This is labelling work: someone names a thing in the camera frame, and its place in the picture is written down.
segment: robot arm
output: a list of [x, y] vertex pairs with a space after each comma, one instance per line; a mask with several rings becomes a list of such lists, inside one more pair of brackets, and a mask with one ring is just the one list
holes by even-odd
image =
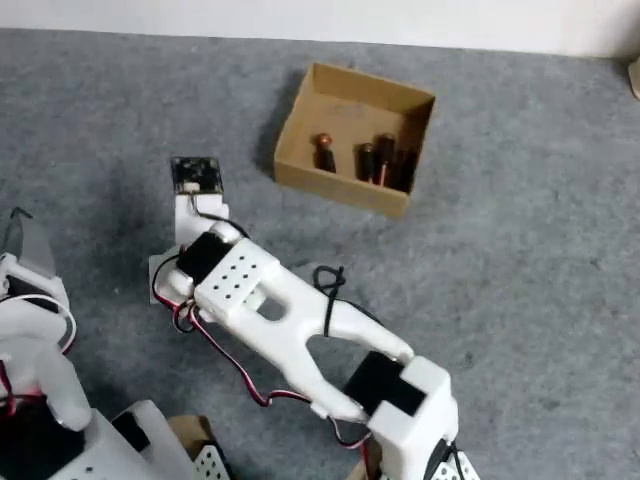
[[[214, 222], [180, 254], [167, 285], [174, 298], [195, 301], [206, 322], [219, 323], [276, 366], [317, 415], [365, 423], [382, 447], [386, 478], [421, 480], [436, 469], [453, 478], [458, 471], [452, 454], [458, 408], [449, 373], [352, 305], [330, 306], [327, 296], [233, 226]], [[265, 298], [283, 307], [279, 319], [259, 313]], [[306, 349], [311, 336], [325, 332], [372, 350], [344, 390], [323, 378]], [[466, 468], [464, 480], [477, 478], [470, 464]]]

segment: white plastic bracket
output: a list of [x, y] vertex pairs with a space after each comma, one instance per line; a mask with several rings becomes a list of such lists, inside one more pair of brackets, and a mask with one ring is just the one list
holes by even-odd
[[[193, 209], [190, 195], [176, 195], [175, 205], [175, 243], [189, 245], [215, 223], [199, 216]], [[193, 197], [198, 202], [198, 210], [203, 213], [229, 218], [229, 206], [219, 194], [198, 194]]]
[[400, 378], [425, 394], [416, 412], [383, 401], [367, 427], [382, 447], [382, 471], [394, 480], [419, 480], [438, 442], [456, 438], [458, 404], [449, 373], [424, 357], [414, 357]]
[[[0, 257], [0, 296], [8, 294], [8, 276], [15, 277], [46, 292], [55, 300], [69, 306], [67, 292], [60, 277], [44, 277], [20, 265], [15, 255]], [[0, 339], [26, 335], [59, 343], [62, 347], [71, 331], [71, 324], [58, 313], [41, 308], [26, 300], [0, 303]]]
[[[458, 452], [458, 458], [460, 459], [460, 468], [462, 468], [464, 480], [480, 480], [464, 452]], [[449, 459], [446, 462], [442, 462], [438, 466], [431, 480], [461, 480], [453, 454], [449, 455]]]
[[207, 445], [193, 461], [195, 480], [231, 480], [215, 445]]
[[[248, 299], [256, 289], [283, 307], [281, 318], [269, 320], [252, 308]], [[275, 257], [249, 239], [240, 240], [196, 287], [194, 298], [209, 313], [205, 319], [213, 317], [271, 362], [311, 400], [316, 413], [367, 421], [358, 403], [323, 378], [306, 348], [309, 338], [323, 334], [327, 297]], [[346, 302], [334, 304], [329, 336], [361, 343], [403, 363], [413, 358], [406, 342]]]

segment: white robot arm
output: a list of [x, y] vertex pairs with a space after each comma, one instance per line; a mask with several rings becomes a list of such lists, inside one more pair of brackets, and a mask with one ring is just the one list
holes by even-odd
[[[176, 216], [197, 218], [199, 227], [206, 228], [156, 275], [158, 283], [152, 287], [172, 299], [174, 313], [189, 307], [194, 327], [205, 336], [209, 334], [200, 319], [223, 326], [277, 367], [320, 417], [366, 424], [382, 447], [381, 469], [387, 478], [475, 480], [455, 446], [458, 408], [449, 373], [416, 356], [361, 309], [294, 275], [237, 224], [196, 208], [196, 199], [221, 199], [221, 191], [202, 191], [199, 180], [197, 172], [176, 178], [174, 169]], [[187, 184], [195, 187], [185, 188]], [[203, 223], [206, 217], [209, 223]], [[267, 298], [282, 307], [280, 318], [259, 312]], [[309, 354], [306, 343], [314, 335], [371, 349], [343, 390], [324, 379]]]

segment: red wire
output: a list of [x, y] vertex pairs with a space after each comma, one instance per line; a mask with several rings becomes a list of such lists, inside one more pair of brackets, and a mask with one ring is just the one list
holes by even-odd
[[364, 474], [366, 480], [373, 480], [371, 476], [371, 472], [369, 470], [369, 447], [367, 446], [367, 442], [362, 442], [360, 445], [360, 453], [362, 454], [362, 463], [364, 464]]
[[[249, 394], [258, 405], [260, 405], [261, 407], [268, 407], [269, 405], [271, 405], [273, 399], [277, 397], [293, 398], [295, 400], [300, 400], [305, 403], [311, 403], [311, 401], [304, 395], [301, 395], [296, 392], [292, 392], [290, 390], [273, 390], [271, 391], [271, 393], [269, 393], [266, 396], [266, 398], [263, 397], [258, 391], [258, 389], [256, 388], [255, 384], [253, 383], [253, 380], [251, 379], [249, 372], [247, 372], [244, 369], [244, 367], [240, 365], [240, 362], [238, 362], [224, 348], [222, 348], [222, 346], [211, 336], [211, 334], [198, 321], [200, 316], [195, 312], [194, 305], [191, 305], [189, 307], [188, 316], [189, 316], [189, 321], [194, 326], [194, 328], [198, 330], [207, 339], [207, 341], [216, 350], [218, 350], [218, 352], [220, 352], [227, 360], [229, 360], [231, 364], [240, 372], [244, 380], [244, 383], [247, 386], [247, 390], [249, 390]], [[340, 435], [340, 428], [338, 427], [338, 422], [331, 417], [327, 417], [327, 419], [333, 425], [333, 430], [334, 430], [336, 439], [338, 440], [338, 443], [342, 445], [344, 448], [346, 448], [347, 450], [353, 450], [360, 447], [369, 439], [369, 437], [371, 437], [371, 432], [367, 432], [360, 440], [357, 440], [355, 442], [346, 442], [345, 440], [342, 439], [342, 436]]]
[[240, 363], [233, 358], [222, 346], [211, 336], [209, 332], [200, 324], [198, 319], [196, 318], [196, 313], [194, 312], [193, 305], [189, 307], [189, 320], [191, 324], [209, 341], [209, 343], [218, 350], [227, 360], [229, 360], [234, 367], [240, 372], [242, 378], [244, 380], [247, 389], [249, 390], [249, 394], [256, 401], [258, 405], [261, 407], [268, 407], [273, 402], [274, 398], [277, 397], [286, 397], [293, 398], [295, 400], [300, 400], [305, 403], [311, 403], [307, 397], [304, 395], [300, 395], [299, 393], [292, 392], [290, 390], [273, 390], [266, 397], [263, 397], [258, 389], [256, 388], [253, 380], [249, 373], [244, 369]]

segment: copper battery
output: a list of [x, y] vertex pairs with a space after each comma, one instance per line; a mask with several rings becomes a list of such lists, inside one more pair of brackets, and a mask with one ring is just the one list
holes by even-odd
[[373, 183], [376, 173], [376, 160], [371, 143], [363, 143], [358, 149], [358, 176], [362, 181]]
[[402, 190], [402, 172], [405, 161], [407, 159], [406, 150], [398, 150], [396, 152], [391, 171], [388, 174], [387, 186], [395, 190]]
[[413, 186], [413, 179], [416, 174], [416, 168], [418, 167], [418, 152], [415, 150], [409, 150], [404, 156], [404, 160], [400, 165], [400, 171], [398, 175], [397, 189], [403, 192], [409, 193]]
[[396, 137], [390, 133], [380, 135], [378, 138], [377, 154], [379, 159], [379, 171], [376, 183], [380, 186], [387, 185], [389, 168], [393, 162], [393, 152], [396, 148]]
[[326, 172], [336, 173], [336, 162], [331, 151], [332, 139], [328, 133], [316, 136], [316, 168]]

